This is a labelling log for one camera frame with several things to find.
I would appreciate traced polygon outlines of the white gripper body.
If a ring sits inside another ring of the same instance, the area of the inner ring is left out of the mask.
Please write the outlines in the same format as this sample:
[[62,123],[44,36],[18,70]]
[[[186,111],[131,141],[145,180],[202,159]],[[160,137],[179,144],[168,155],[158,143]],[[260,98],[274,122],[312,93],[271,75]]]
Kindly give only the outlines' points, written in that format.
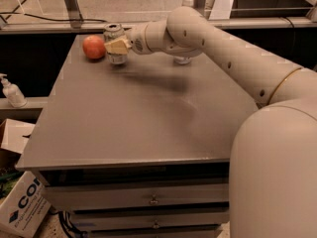
[[126,32],[132,50],[138,55],[147,55],[149,48],[146,43],[147,24],[137,25]]

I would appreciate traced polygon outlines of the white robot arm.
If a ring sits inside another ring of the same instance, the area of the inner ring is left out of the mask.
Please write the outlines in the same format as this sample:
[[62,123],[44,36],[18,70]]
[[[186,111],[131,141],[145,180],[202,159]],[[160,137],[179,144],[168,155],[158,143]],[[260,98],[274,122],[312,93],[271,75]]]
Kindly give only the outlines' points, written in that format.
[[105,43],[110,54],[205,54],[260,110],[230,157],[231,238],[317,238],[317,72],[212,26],[181,6]]

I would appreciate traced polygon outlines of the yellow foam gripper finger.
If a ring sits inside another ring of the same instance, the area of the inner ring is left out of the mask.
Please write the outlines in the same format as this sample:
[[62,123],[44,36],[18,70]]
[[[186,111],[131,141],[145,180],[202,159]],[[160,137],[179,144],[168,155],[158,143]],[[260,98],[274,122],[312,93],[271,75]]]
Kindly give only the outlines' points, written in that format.
[[114,55],[126,55],[132,48],[126,37],[117,38],[104,44],[106,51]]

